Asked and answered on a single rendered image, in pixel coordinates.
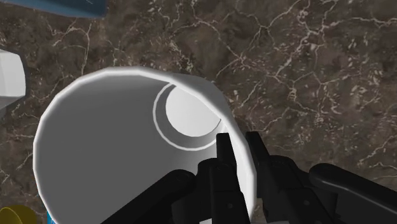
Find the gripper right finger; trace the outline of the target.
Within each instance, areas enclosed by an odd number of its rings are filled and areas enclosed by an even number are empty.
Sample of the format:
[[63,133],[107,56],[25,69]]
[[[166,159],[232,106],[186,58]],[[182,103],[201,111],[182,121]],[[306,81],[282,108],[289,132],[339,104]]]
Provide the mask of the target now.
[[396,191],[332,164],[305,172],[270,155],[258,132],[246,140],[268,224],[397,224]]

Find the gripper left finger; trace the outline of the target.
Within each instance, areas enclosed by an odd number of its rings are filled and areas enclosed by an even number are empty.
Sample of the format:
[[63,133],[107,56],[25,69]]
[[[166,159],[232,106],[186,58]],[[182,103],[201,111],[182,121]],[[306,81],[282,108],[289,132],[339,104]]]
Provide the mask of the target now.
[[101,224],[250,224],[237,178],[230,136],[216,136],[216,157],[201,161],[198,172],[176,169]]

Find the white cup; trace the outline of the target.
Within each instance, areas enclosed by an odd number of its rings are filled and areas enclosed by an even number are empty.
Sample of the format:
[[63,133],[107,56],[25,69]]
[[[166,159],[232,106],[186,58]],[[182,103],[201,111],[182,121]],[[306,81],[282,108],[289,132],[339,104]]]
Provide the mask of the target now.
[[108,67],[77,78],[41,116],[33,144],[39,195],[56,224],[101,224],[174,169],[196,172],[230,136],[247,210],[256,173],[223,93],[199,76]]

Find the yellow round object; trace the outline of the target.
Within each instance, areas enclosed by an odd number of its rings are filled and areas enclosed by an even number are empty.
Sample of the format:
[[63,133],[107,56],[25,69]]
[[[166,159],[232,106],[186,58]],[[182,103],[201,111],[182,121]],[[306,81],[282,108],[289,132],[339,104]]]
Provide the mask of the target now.
[[8,206],[0,209],[0,224],[37,224],[37,217],[27,206]]

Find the white faceted object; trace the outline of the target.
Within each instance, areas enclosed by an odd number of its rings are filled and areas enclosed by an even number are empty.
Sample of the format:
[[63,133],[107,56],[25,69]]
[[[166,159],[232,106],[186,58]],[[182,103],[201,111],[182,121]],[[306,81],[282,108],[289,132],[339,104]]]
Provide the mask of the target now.
[[0,49],[0,110],[25,96],[25,71],[18,54]]

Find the blue box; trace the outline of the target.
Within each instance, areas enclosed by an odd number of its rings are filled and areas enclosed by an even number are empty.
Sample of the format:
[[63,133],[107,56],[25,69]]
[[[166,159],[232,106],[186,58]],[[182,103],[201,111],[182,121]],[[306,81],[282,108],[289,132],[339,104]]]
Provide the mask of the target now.
[[107,13],[108,0],[0,0],[65,17],[101,18]]

